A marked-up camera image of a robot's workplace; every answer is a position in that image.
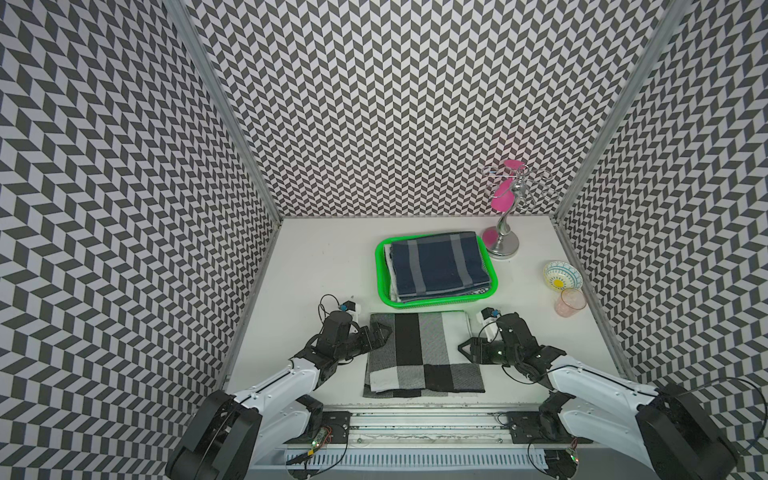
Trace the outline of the green plastic basket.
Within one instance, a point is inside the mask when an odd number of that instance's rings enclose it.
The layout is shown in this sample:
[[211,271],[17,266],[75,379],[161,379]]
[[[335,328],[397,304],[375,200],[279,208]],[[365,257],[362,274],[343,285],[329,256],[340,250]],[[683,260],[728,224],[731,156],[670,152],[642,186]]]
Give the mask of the green plastic basket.
[[379,297],[393,308],[474,302],[498,289],[492,261],[473,231],[387,238],[374,260]]

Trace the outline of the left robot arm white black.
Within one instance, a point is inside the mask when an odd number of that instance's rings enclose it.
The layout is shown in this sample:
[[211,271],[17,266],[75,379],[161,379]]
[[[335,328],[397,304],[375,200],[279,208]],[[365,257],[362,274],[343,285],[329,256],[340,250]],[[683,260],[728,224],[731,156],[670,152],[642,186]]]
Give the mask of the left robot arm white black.
[[234,394],[208,395],[165,466],[169,479],[243,479],[254,461],[285,442],[314,436],[322,404],[310,394],[344,362],[387,343],[391,327],[357,323],[351,302],[331,312],[288,365]]

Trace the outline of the navy striped scarf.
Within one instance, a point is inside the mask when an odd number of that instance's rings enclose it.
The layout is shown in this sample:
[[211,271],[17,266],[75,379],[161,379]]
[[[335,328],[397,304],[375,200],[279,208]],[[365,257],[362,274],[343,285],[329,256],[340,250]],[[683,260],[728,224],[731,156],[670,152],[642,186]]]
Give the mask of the navy striped scarf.
[[472,231],[398,240],[385,247],[401,302],[483,293],[492,285]]

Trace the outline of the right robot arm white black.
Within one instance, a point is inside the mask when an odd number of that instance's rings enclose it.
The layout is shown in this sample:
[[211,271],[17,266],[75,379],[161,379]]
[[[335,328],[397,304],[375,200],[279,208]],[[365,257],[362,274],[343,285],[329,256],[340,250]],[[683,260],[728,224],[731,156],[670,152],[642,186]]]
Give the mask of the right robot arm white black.
[[644,385],[585,365],[541,345],[516,313],[481,313],[478,334],[461,343],[470,362],[513,368],[548,398],[532,412],[511,412],[516,444],[563,444],[544,474],[567,479],[577,470],[576,446],[587,440],[652,469],[660,479],[725,479],[737,466],[736,446],[693,394],[677,384]]

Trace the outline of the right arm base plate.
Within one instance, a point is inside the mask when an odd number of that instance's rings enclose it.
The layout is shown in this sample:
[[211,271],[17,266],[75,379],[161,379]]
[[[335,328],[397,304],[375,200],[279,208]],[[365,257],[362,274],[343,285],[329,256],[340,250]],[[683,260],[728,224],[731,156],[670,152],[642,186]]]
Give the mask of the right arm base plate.
[[516,445],[570,444],[573,437],[567,432],[559,417],[538,411],[510,411],[506,413],[507,428]]

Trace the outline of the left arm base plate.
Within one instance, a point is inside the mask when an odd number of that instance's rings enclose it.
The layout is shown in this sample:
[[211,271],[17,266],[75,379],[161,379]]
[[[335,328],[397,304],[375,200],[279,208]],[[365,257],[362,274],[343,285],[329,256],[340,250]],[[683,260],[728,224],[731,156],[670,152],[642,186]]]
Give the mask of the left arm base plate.
[[304,432],[294,439],[295,443],[309,444],[320,431],[325,428],[329,431],[332,445],[346,444],[349,439],[352,413],[350,411],[331,410],[322,414],[312,414],[308,426]]

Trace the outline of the smiley black white scarf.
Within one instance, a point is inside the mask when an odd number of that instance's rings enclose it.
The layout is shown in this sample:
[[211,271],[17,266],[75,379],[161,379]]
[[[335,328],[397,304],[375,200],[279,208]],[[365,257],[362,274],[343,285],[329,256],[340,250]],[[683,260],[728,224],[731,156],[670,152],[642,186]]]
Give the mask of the smiley black white scarf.
[[392,260],[389,256],[386,257],[386,265],[387,265],[388,273],[390,275],[390,293],[389,293],[390,300],[395,303],[400,303],[401,300],[398,293],[396,273],[392,265]]

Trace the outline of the grey black checked scarf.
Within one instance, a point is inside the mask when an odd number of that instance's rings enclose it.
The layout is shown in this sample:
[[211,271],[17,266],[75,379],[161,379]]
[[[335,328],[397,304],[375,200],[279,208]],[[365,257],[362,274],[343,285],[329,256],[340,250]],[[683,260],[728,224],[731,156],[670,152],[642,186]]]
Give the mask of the grey black checked scarf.
[[374,313],[370,321],[389,336],[368,354],[364,397],[474,396],[485,391],[480,366],[459,351],[471,337],[466,312]]

